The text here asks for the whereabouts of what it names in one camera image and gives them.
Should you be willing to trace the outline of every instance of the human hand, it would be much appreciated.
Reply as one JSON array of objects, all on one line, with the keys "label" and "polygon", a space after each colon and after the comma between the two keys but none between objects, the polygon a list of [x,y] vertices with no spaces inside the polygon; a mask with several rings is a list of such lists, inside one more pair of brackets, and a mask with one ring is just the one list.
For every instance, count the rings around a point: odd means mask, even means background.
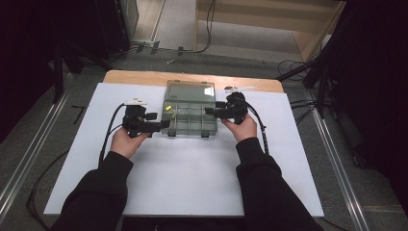
[{"label": "human hand", "polygon": [[111,151],[130,159],[149,135],[150,133],[140,133],[137,137],[130,138],[126,129],[121,127],[112,138]]},{"label": "human hand", "polygon": [[257,137],[257,124],[249,114],[245,115],[243,122],[239,125],[228,119],[223,119],[221,122],[232,132],[237,142],[243,141],[247,138]]}]

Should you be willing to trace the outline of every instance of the white paper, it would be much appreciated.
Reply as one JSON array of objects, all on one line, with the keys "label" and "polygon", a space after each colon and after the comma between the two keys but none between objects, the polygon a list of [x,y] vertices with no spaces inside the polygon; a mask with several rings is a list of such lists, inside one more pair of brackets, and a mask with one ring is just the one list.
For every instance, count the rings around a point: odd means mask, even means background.
[{"label": "white paper", "polygon": [[[134,97],[148,102],[147,113],[161,117],[165,87],[99,84],[63,169],[45,208],[57,215],[81,178],[97,168],[99,152],[116,107]],[[216,91],[217,100],[227,94]],[[315,183],[285,93],[246,91],[246,101],[267,127],[269,153],[283,177],[314,217],[323,211]],[[114,126],[121,123],[119,111]],[[231,132],[220,122],[209,139],[155,133],[131,159],[126,216],[243,216],[240,185],[235,168],[240,163]]]}]

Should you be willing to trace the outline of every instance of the black controller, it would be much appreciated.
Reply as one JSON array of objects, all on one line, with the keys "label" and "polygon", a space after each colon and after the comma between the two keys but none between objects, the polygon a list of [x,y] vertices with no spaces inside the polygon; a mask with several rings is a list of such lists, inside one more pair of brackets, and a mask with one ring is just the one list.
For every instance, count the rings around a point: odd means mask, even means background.
[{"label": "black controller", "polygon": [[149,121],[154,119],[157,119],[157,113],[147,114],[146,108],[141,105],[128,105],[122,126],[129,131],[130,138],[135,138],[139,133],[150,133],[149,138],[151,138],[154,132],[160,132],[170,126],[170,120]]}]

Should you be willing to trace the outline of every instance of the wooden table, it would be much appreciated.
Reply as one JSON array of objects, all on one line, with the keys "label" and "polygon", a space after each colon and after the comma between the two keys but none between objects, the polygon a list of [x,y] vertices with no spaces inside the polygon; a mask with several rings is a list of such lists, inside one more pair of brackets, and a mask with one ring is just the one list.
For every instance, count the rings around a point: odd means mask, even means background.
[{"label": "wooden table", "polygon": [[[281,167],[284,179],[314,217],[322,217],[319,195],[310,171],[287,95],[276,80],[177,74],[150,71],[113,70],[97,86],[81,127],[67,155],[44,213],[57,215],[64,200],[86,172],[97,167],[106,127],[117,105],[132,97],[148,101],[147,112],[160,117],[167,80],[215,83],[218,99],[223,88],[257,85],[245,97],[257,109],[268,127],[269,153]],[[123,110],[115,117],[120,124]],[[155,133],[146,140],[131,161],[129,197],[124,216],[141,217],[232,217],[243,216],[242,196],[235,167],[240,163],[237,142],[219,124],[209,138],[170,138]]]},{"label": "wooden table", "polygon": [[255,91],[282,92],[282,84],[277,80],[250,79],[240,77],[180,74],[155,71],[122,71],[111,70],[105,76],[106,84],[138,84],[147,86],[165,87],[168,80],[183,80],[195,82],[214,83],[216,89],[223,90],[225,87],[245,87],[256,85]]}]

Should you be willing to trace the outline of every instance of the black jacket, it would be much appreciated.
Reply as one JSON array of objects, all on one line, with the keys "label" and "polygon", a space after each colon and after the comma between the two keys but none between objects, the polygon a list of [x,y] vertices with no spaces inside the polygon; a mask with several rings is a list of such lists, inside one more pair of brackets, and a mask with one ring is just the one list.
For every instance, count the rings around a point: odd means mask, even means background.
[{"label": "black jacket", "polygon": [[[247,230],[322,230],[282,178],[257,138],[237,144],[237,175]],[[51,230],[115,230],[127,200],[126,179],[133,163],[109,152],[66,199]]]}]

